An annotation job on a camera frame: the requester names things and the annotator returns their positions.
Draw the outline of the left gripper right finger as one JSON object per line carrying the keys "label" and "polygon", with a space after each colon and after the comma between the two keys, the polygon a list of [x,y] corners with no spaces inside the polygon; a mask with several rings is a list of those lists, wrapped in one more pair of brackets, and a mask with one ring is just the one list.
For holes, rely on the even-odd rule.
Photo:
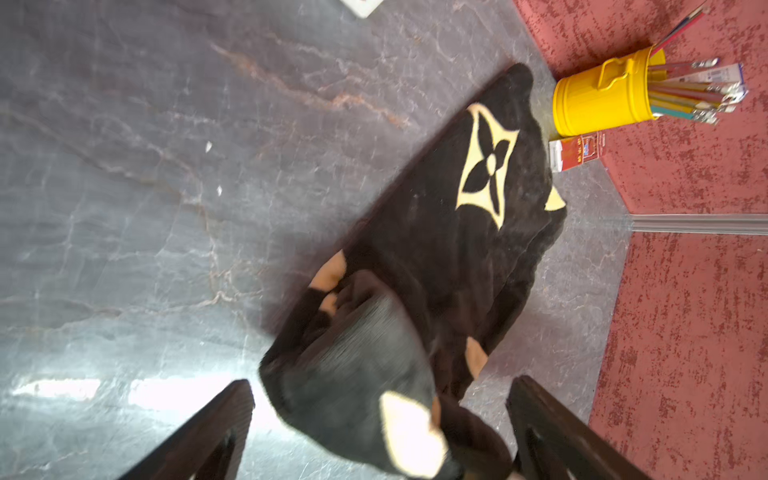
{"label": "left gripper right finger", "polygon": [[506,409],[525,479],[649,479],[528,375],[513,380]]}

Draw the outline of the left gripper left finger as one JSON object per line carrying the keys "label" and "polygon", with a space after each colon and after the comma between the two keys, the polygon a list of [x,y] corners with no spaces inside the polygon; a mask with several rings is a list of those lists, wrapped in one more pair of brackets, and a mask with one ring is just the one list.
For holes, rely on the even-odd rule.
{"label": "left gripper left finger", "polygon": [[121,478],[236,478],[254,406],[250,383],[231,382]]}

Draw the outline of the black pillowcase with beige flowers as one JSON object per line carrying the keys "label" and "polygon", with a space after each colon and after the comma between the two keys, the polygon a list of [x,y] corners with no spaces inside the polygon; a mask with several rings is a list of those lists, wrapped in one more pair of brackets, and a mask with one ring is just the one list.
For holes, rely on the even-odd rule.
{"label": "black pillowcase with beige flowers", "polygon": [[515,64],[315,274],[259,374],[327,451],[409,479],[504,479],[501,436],[461,399],[522,312],[567,207]]}

